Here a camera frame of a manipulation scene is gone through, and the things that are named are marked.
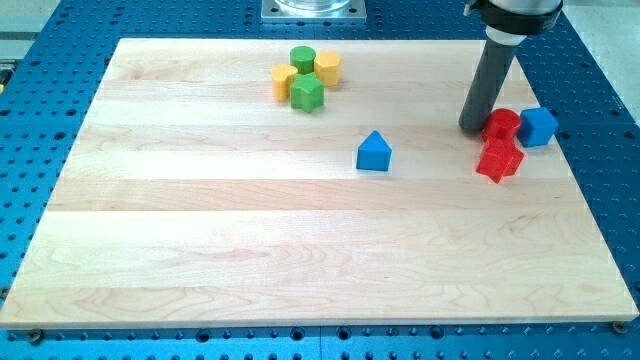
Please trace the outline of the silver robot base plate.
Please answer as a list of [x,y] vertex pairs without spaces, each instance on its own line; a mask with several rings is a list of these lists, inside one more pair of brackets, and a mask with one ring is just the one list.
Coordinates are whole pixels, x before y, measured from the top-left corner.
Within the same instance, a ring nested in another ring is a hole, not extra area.
[[261,19],[266,23],[365,21],[364,0],[262,0]]

